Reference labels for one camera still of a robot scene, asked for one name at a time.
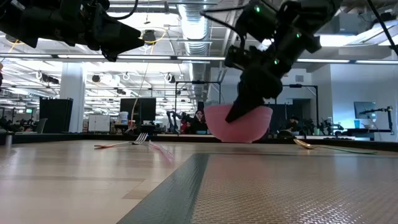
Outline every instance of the person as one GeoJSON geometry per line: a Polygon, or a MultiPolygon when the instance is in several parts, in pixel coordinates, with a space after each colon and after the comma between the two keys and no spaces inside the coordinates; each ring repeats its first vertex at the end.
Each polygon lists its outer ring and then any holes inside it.
{"type": "Polygon", "coordinates": [[[298,126],[300,119],[296,116],[291,116],[289,122],[286,124],[286,130],[290,132],[301,131],[300,126],[298,126]]]}
{"type": "Polygon", "coordinates": [[[188,128],[190,134],[197,134],[198,131],[207,131],[205,114],[202,110],[197,110],[188,128]]]}
{"type": "Polygon", "coordinates": [[[181,134],[188,134],[189,133],[189,127],[191,126],[191,123],[189,123],[187,120],[182,119],[181,120],[181,127],[180,127],[180,132],[181,134]]]}

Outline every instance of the ceiling light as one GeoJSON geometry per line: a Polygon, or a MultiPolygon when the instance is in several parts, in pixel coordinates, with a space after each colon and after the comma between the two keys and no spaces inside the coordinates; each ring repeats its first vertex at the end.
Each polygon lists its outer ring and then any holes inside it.
{"type": "MultiPolygon", "coordinates": [[[[398,35],[392,38],[392,41],[394,41],[395,44],[398,44],[398,35]]],[[[386,40],[383,43],[379,44],[380,46],[390,46],[390,41],[386,40]]]]}
{"type": "Polygon", "coordinates": [[[349,63],[349,60],[299,58],[299,59],[297,59],[297,62],[300,62],[300,63],[349,63]]]}
{"type": "Polygon", "coordinates": [[[5,109],[25,109],[25,106],[6,106],[5,109]]]}
{"type": "Polygon", "coordinates": [[[58,55],[60,58],[93,58],[93,59],[104,59],[102,55],[58,55]]]}
{"type": "Polygon", "coordinates": [[[155,55],[119,55],[118,59],[138,59],[138,60],[170,60],[170,56],[155,55]]]}
{"type": "Polygon", "coordinates": [[[368,65],[398,65],[398,60],[357,60],[355,63],[368,65]]]}
{"type": "Polygon", "coordinates": [[[354,41],[355,35],[321,35],[320,43],[322,47],[342,47],[354,41]]]}
{"type": "Polygon", "coordinates": [[[51,55],[47,54],[0,54],[0,57],[11,57],[11,58],[51,58],[51,55]]]}
{"type": "Polygon", "coordinates": [[[213,60],[213,61],[224,61],[225,57],[196,57],[196,56],[179,56],[178,60],[213,60]]]}

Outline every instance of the table surface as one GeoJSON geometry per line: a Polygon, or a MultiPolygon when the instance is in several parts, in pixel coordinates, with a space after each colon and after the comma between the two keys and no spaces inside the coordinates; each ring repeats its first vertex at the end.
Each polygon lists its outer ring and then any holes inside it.
{"type": "MultiPolygon", "coordinates": [[[[146,145],[94,150],[95,144],[117,142],[0,147],[1,223],[116,223],[194,153],[333,156],[337,163],[340,157],[361,156],[296,145],[156,142],[174,154],[169,163],[146,145]]],[[[398,158],[398,153],[379,152],[378,156],[398,158]]]]}

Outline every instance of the wall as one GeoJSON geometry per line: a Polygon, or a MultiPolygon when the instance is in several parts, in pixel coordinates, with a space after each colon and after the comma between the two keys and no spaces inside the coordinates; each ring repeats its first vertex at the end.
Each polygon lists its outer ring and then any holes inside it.
{"type": "MultiPolygon", "coordinates": [[[[218,69],[212,68],[211,70],[211,78],[213,81],[216,81],[216,77],[218,76],[218,69]]],[[[222,104],[230,104],[238,96],[236,85],[239,82],[239,77],[241,75],[241,71],[233,68],[229,68],[226,72],[223,83],[221,84],[221,103],[222,104]]],[[[289,72],[288,77],[282,78],[282,83],[284,85],[296,84],[295,76],[303,75],[304,82],[300,83],[303,85],[311,85],[312,84],[312,76],[311,73],[307,73],[305,69],[292,69],[289,72]]],[[[306,88],[287,88],[285,87],[282,93],[278,96],[277,103],[292,103],[292,99],[312,99],[315,96],[308,91],[306,88]]],[[[209,89],[208,101],[214,101],[218,103],[218,92],[212,87],[209,89]]],[[[273,99],[266,100],[266,103],[274,103],[273,99]]]]}
{"type": "MultiPolygon", "coordinates": [[[[332,100],[331,100],[331,73],[330,65],[325,65],[312,73],[312,84],[318,86],[318,109],[319,120],[328,119],[333,116],[332,100]]],[[[316,99],[311,99],[312,119],[316,123],[316,99]]]]}
{"type": "MultiPolygon", "coordinates": [[[[396,56],[386,60],[396,60],[396,56]]],[[[398,66],[392,65],[331,65],[333,119],[344,128],[354,128],[355,101],[374,101],[377,108],[392,106],[392,122],[397,129],[398,66]]],[[[371,123],[362,119],[362,123],[371,123]]],[[[387,113],[378,112],[376,125],[388,128],[387,113]]],[[[375,140],[396,141],[397,135],[375,134],[375,140]]]]}

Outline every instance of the pink bowl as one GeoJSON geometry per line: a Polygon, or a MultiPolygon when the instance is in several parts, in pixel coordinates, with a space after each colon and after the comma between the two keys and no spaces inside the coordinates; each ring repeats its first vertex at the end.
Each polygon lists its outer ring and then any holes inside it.
{"type": "Polygon", "coordinates": [[[216,138],[223,142],[252,143],[266,133],[271,121],[272,109],[259,106],[232,123],[227,123],[232,105],[214,105],[205,108],[207,126],[216,138]]]}

